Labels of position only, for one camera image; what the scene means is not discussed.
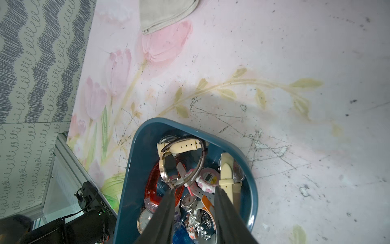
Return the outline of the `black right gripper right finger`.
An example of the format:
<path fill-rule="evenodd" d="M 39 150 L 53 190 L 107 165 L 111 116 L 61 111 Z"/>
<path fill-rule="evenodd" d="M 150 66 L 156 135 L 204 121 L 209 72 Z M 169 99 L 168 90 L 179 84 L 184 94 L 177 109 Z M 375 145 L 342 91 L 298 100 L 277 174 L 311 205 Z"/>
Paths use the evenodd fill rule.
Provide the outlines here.
<path fill-rule="evenodd" d="M 220 187 L 215 190 L 214 204 L 218 244 L 258 244 Z"/>

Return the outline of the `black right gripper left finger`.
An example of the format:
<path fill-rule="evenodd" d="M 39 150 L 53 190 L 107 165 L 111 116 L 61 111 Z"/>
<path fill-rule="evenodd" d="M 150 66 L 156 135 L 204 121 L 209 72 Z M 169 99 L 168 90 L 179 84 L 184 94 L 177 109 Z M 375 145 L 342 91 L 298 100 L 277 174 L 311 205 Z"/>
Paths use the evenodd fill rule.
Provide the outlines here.
<path fill-rule="evenodd" d="M 171 244 L 175 215 L 175 190 L 168 190 L 156 212 L 134 244 Z"/>

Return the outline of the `blue strap watch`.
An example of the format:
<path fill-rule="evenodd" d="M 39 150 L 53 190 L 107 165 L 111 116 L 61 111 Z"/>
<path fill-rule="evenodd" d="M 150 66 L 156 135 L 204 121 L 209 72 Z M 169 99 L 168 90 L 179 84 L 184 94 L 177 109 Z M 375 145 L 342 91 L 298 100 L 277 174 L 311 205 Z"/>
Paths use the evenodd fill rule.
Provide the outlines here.
<path fill-rule="evenodd" d="M 185 226 L 181 222 L 174 225 L 172 244 L 194 244 Z"/>

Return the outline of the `orange white kids watch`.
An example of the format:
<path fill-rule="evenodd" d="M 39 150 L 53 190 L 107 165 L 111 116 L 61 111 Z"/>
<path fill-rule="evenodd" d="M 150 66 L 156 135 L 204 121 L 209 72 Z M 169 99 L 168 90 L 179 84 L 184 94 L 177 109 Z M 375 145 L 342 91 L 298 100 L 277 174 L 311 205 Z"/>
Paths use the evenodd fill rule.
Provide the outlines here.
<path fill-rule="evenodd" d="M 203 196 L 195 210 L 195 230 L 199 244 L 216 244 L 217 230 L 214 219 L 214 206 Z"/>

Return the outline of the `red transparent watch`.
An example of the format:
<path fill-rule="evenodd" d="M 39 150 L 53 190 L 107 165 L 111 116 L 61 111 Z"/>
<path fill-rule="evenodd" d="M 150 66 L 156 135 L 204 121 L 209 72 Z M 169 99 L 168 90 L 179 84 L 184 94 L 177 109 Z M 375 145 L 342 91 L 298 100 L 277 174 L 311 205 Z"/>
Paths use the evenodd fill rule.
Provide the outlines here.
<path fill-rule="evenodd" d="M 149 174 L 149 178 L 144 192 L 144 206 L 151 212 L 155 213 L 162 198 L 170 187 L 160 176 L 159 164 L 156 163 Z"/>

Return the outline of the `white pink digital watch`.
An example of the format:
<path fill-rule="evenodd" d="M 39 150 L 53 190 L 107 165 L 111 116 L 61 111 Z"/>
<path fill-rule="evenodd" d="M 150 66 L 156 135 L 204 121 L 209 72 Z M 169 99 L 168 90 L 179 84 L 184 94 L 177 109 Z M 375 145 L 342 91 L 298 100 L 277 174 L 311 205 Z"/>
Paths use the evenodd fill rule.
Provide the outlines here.
<path fill-rule="evenodd" d="M 184 186 L 192 195 L 200 199 L 203 196 L 211 199 L 211 195 L 215 193 L 215 189 L 218 186 L 219 179 L 220 174 L 218 171 L 213 168 L 203 168 L 191 185 L 186 183 Z"/>

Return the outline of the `cream leather strap watch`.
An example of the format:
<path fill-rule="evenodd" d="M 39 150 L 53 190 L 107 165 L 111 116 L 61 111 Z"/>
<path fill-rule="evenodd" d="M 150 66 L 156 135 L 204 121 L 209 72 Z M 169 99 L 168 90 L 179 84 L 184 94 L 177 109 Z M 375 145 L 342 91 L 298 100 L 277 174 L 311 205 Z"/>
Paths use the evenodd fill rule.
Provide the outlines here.
<path fill-rule="evenodd" d="M 165 150 L 165 154 L 177 155 L 181 153 L 186 153 L 192 150 L 201 149 L 201 142 L 198 138 L 186 136 L 186 137 L 176 137 L 176 136 L 168 136 L 165 139 L 162 139 L 156 146 L 157 152 L 160 155 L 161 151 L 170 143 L 173 143 L 167 150 Z"/>

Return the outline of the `dark brown leather watch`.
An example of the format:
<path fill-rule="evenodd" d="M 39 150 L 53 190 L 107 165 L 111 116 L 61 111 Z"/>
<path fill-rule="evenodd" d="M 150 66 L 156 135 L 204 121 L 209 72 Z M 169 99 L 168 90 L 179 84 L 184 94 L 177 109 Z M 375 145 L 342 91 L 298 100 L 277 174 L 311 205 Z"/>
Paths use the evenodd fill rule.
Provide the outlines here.
<path fill-rule="evenodd" d="M 150 212 L 147 208 L 143 208 L 138 220 L 137 220 L 137 230 L 140 234 L 143 233 L 149 221 L 152 219 L 153 213 Z"/>

